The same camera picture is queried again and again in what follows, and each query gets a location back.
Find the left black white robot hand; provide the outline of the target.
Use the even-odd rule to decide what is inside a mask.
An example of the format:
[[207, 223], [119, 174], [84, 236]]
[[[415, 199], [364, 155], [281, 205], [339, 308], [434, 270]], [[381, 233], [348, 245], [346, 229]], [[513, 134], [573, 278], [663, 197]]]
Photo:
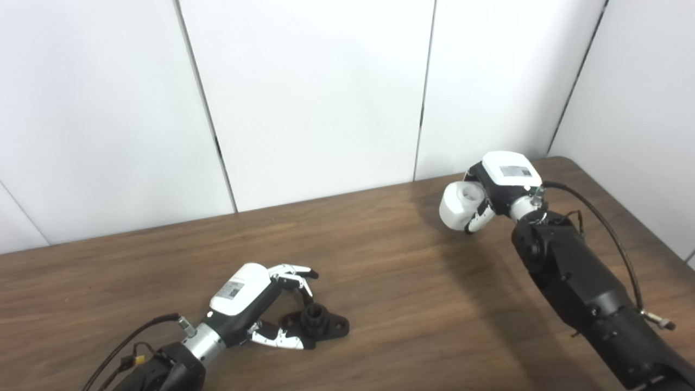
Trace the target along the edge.
[[226, 348], [251, 341], [276, 348], [312, 350], [314, 342], [261, 321], [261, 315], [286, 290], [297, 290], [305, 305], [312, 304], [313, 293], [306, 280], [318, 277], [315, 270], [305, 266], [280, 264], [267, 268], [244, 264], [212, 297], [202, 323]]

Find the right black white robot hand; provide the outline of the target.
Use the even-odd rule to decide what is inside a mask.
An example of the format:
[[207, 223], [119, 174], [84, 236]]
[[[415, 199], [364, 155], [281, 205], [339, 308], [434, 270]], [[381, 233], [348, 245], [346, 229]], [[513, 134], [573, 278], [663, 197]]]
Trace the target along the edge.
[[483, 200], [474, 209], [464, 232], [471, 235], [484, 228], [494, 216], [506, 216], [514, 223], [541, 207], [542, 178], [526, 156], [509, 151], [484, 154], [467, 169], [464, 182], [482, 190]]

